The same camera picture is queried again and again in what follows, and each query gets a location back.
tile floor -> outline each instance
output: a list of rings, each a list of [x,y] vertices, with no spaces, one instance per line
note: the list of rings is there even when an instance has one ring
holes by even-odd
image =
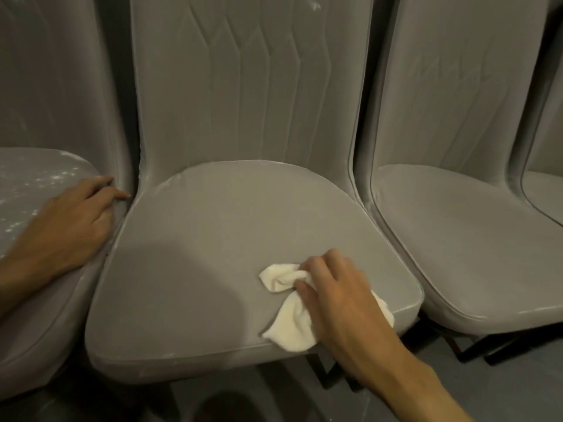
[[[455,399],[478,422],[551,422],[563,414],[563,341],[517,360],[489,367],[478,360],[460,364],[445,341],[420,357],[431,364]],[[329,363],[329,357],[322,355]],[[55,388],[0,404],[0,421],[118,421],[119,407],[99,385],[89,400],[73,399],[80,373],[60,378]],[[396,418],[368,392],[346,383],[320,388],[305,357],[246,367],[171,384],[185,422],[393,422]],[[163,419],[145,412],[142,422]]]

chair seat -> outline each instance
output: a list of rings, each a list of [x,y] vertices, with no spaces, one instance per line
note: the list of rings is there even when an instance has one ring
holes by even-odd
[[[127,216],[88,316],[90,359],[135,384],[288,357],[260,333],[289,292],[268,292],[258,274],[334,247],[367,273],[406,330],[422,289],[348,194],[278,162],[184,170],[145,191]]]
[[[527,171],[522,178],[527,199],[553,220],[563,225],[563,178]]]
[[[0,255],[49,198],[96,175],[67,152],[0,148]],[[81,334],[101,265],[98,256],[0,321],[0,399],[45,385],[60,368]]]
[[[426,277],[431,319],[476,335],[563,320],[563,228],[533,207],[429,166],[384,166],[372,190]]]

human arm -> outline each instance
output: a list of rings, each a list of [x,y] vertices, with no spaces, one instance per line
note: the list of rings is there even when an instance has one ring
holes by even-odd
[[[0,260],[0,319],[55,278],[88,262],[110,237],[112,203],[130,195],[83,179],[50,199]]]
[[[296,288],[320,341],[340,365],[403,422],[471,422],[434,370],[411,354],[386,321],[352,260],[329,250],[303,263],[315,289]]]

